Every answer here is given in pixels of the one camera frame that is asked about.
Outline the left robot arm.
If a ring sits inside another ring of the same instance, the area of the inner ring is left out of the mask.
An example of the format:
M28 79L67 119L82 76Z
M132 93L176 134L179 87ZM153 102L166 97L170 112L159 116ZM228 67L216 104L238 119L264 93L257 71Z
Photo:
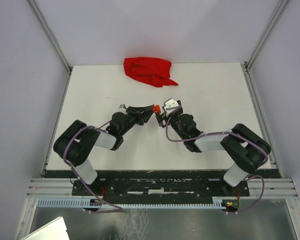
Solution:
M53 151L84 181L83 189L89 195L96 195L101 189L101 183L88 160L92 149L101 147L116 151L124 142L123 136L131 128L135 125L143 126L154 113L160 112L159 105L127 107L121 104L110 121L104 124L106 129L75 120L54 142Z

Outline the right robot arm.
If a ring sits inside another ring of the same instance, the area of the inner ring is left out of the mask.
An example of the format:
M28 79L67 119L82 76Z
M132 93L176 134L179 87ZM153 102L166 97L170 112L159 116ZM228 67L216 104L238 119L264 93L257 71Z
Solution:
M226 196L236 192L238 184L253 176L269 159L270 144L242 123L230 130L204 133L197 128L193 115L183 113L179 100L170 98L163 107L155 105L152 110L170 142L183 143L192 153L225 151L229 155L233 164L219 183Z

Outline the orange round charging case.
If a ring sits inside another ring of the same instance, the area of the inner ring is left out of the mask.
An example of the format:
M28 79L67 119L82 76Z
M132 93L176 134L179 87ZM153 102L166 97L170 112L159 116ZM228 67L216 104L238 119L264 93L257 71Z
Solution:
M152 108L152 111L157 113L157 114L160 114L161 113L161 107L159 105L154 105L153 108Z

